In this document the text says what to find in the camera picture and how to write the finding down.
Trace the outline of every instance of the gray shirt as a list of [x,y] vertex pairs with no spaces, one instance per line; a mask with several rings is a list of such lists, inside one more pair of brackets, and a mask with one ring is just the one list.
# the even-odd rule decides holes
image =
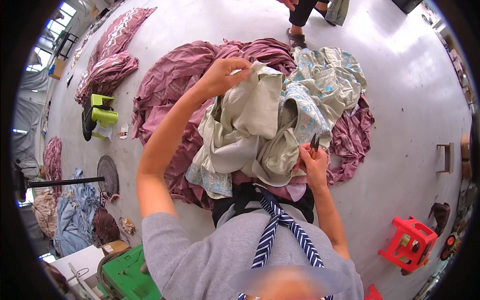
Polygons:
[[[260,208],[250,202],[246,208]],[[344,273],[351,286],[334,295],[334,300],[362,300],[363,286],[353,261],[345,260],[332,248],[327,235],[306,222],[291,205],[282,208],[305,230],[326,268]],[[270,219],[263,209],[236,217],[233,206],[223,214],[217,229],[205,239],[192,243],[178,219],[167,213],[147,216],[142,222],[145,259],[160,293],[167,300],[237,299],[239,293],[229,285],[230,278],[252,267],[262,232]],[[282,225],[266,265],[310,265],[293,233]]]

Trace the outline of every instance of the black pants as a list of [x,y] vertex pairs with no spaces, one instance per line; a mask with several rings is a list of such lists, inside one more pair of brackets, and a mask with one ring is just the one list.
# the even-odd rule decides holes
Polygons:
[[[233,208],[235,209],[234,216],[249,213],[257,209],[262,209],[262,208],[245,209],[245,206],[247,206],[248,202],[250,201],[260,202],[260,200],[263,198],[261,193],[258,193],[255,191],[255,186],[252,185],[251,182],[242,183],[240,186],[233,185],[232,193],[233,193],[233,197],[213,200],[214,205],[212,210],[212,218],[213,218],[213,223],[215,225],[215,228],[218,223],[218,220],[230,208],[230,206],[232,206],[232,204],[233,204]],[[300,210],[303,216],[305,217],[305,219],[307,220],[307,222],[309,222],[310,224],[313,224],[314,200],[313,200],[313,193],[308,187],[308,185],[307,185],[307,190],[305,191],[305,194],[297,202],[293,202],[291,200],[283,199],[277,196],[275,197],[279,204],[281,203],[289,204],[297,208],[298,210]]]
[[295,26],[304,27],[307,23],[308,17],[312,12],[317,2],[328,3],[328,0],[299,0],[298,5],[295,5],[295,11],[290,11],[289,21]]

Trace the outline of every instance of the hand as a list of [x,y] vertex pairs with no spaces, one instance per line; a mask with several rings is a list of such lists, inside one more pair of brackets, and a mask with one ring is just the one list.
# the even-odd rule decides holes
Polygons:
[[307,183],[312,190],[327,187],[327,153],[320,147],[318,152],[310,144],[299,146],[299,158],[294,170],[302,169],[307,173]]
[[[252,64],[243,58],[217,59],[191,90],[203,100],[224,94],[252,74],[251,66]],[[239,69],[241,71],[230,75],[232,71]]]
[[298,3],[299,3],[299,0],[277,0],[277,1],[280,2],[280,3],[285,4],[285,6],[287,6],[288,9],[290,9],[290,10],[293,11],[293,12],[295,11],[295,6],[294,6],[294,4],[295,4],[295,5],[298,5]]

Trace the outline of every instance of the striped tie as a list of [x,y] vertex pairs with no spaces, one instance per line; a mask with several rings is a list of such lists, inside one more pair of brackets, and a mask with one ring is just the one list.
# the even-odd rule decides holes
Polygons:
[[[308,237],[307,233],[298,225],[295,220],[290,217],[283,209],[280,208],[275,197],[260,184],[254,183],[256,187],[260,189],[263,194],[263,199],[260,200],[260,204],[263,209],[270,214],[270,220],[264,229],[262,237],[258,242],[257,252],[253,259],[252,269],[260,268],[266,265],[268,258],[272,252],[273,240],[275,238],[278,224],[288,227],[299,242],[300,246],[305,251],[307,258],[310,260],[310,264],[315,267],[325,268],[320,255],[312,244],[312,241]],[[244,300],[245,294],[239,295],[239,300]],[[325,300],[333,300],[333,295],[325,297]]]

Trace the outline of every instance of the green plastic stool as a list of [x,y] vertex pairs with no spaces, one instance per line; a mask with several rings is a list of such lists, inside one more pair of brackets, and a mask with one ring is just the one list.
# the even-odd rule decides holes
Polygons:
[[[91,105],[103,105],[104,99],[111,99],[113,100],[114,97],[103,96],[98,94],[92,94],[90,97]],[[108,125],[117,123],[119,118],[118,113],[111,111],[111,110],[104,110],[101,108],[93,108],[92,109],[92,120],[95,122],[100,122],[100,126],[103,128],[108,127]]]

